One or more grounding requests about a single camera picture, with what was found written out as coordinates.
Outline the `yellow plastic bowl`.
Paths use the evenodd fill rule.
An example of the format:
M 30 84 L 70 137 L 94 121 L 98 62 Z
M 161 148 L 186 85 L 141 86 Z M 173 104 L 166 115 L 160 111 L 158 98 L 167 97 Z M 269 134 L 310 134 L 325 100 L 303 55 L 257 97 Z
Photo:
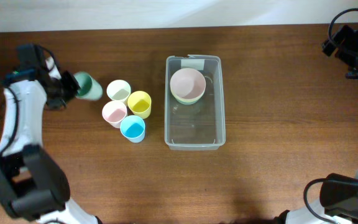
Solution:
M 192 99 L 181 98 L 177 94 L 175 94 L 174 92 L 172 92 L 172 95 L 177 101 L 198 101 L 204 95 L 204 92 L 202 92 L 199 96 L 197 96 L 195 98 L 192 98 Z

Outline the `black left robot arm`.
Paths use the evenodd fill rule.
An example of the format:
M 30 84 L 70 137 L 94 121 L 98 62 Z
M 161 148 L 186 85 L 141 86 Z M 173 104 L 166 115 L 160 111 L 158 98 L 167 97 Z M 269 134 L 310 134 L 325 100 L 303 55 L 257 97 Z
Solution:
M 6 112 L 0 140 L 0 205 L 13 219 L 37 223 L 101 223 L 71 197 L 68 179 L 42 141 L 45 108 L 60 110 L 80 86 L 38 44 L 16 48 L 19 66 L 3 81 Z

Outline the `pink plastic cup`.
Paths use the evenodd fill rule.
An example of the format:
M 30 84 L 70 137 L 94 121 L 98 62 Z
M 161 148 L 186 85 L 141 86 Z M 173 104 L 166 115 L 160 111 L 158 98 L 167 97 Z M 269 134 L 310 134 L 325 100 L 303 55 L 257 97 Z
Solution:
M 102 117 L 111 126 L 119 129 L 121 122 L 127 117 L 127 106 L 120 101 L 110 101 L 102 108 Z

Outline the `pink plastic bowl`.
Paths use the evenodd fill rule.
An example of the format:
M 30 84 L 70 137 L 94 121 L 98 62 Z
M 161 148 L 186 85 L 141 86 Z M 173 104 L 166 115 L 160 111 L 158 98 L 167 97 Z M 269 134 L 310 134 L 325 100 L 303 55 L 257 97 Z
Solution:
M 194 68 L 182 68 L 170 79 L 170 90 L 181 98 L 192 99 L 206 90 L 204 75 Z

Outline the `green plastic bowl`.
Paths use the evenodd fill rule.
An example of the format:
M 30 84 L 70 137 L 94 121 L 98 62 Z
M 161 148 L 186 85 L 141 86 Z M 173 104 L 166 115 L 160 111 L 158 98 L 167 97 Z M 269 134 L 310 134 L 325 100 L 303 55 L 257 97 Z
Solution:
M 197 103 L 198 101 L 178 101 L 178 102 L 183 105 L 193 105 L 193 104 Z

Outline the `blue plastic cup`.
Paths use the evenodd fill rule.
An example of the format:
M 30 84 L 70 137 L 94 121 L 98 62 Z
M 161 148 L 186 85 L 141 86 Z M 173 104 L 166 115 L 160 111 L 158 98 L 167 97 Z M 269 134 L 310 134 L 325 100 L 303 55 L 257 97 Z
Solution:
M 145 138 L 145 122 L 139 116 L 127 116 L 121 122 L 120 131 L 130 142 L 140 143 Z

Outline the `cream plastic cup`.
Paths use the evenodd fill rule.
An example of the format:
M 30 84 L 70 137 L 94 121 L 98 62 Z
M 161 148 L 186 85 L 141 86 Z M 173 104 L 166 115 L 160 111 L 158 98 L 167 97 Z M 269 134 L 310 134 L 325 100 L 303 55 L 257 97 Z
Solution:
M 127 105 L 132 89 L 125 80 L 114 80 L 107 86 L 106 93 L 112 101 L 120 101 Z

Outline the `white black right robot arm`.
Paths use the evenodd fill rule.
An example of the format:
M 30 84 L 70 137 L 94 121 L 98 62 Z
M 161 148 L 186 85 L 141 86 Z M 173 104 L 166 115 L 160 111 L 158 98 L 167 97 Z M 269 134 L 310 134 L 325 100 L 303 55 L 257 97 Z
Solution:
M 322 44 L 323 53 L 334 54 L 350 70 L 346 78 L 358 80 L 358 30 L 344 25 Z M 286 210 L 275 223 L 358 223 L 358 170 L 354 178 L 329 174 L 309 182 L 303 191 L 305 206 Z

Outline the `green plastic cup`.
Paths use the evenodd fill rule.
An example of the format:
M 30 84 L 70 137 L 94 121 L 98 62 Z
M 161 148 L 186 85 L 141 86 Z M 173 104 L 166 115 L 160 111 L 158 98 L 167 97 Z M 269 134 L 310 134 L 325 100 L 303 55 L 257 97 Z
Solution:
M 101 85 L 87 72 L 77 72 L 74 78 L 79 85 L 76 97 L 82 100 L 97 101 L 103 95 Z

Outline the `yellow plastic cup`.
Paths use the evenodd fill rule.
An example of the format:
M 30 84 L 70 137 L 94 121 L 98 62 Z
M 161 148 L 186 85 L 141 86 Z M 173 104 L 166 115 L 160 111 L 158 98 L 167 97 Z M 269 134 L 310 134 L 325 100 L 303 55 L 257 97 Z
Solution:
M 128 97 L 127 105 L 134 115 L 146 119 L 151 114 L 152 100 L 148 93 L 135 91 Z

